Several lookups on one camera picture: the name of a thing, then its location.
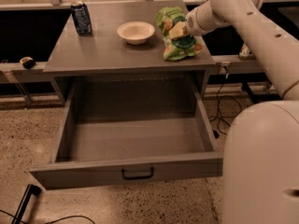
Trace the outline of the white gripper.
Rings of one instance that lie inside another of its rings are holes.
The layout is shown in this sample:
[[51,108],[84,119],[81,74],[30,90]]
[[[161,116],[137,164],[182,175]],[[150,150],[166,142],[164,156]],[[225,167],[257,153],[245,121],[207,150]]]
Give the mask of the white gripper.
[[221,7],[214,2],[207,1],[194,8],[186,15],[186,22],[179,21],[170,31],[172,40],[186,35],[206,35],[212,31],[230,25],[233,7]]

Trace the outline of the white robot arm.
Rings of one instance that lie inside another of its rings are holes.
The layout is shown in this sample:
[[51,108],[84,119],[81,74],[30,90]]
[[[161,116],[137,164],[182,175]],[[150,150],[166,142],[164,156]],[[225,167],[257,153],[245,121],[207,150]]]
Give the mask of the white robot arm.
[[299,41],[253,0],[208,0],[186,19],[189,35],[233,26],[280,96],[250,106],[230,126],[222,224],[299,224]]

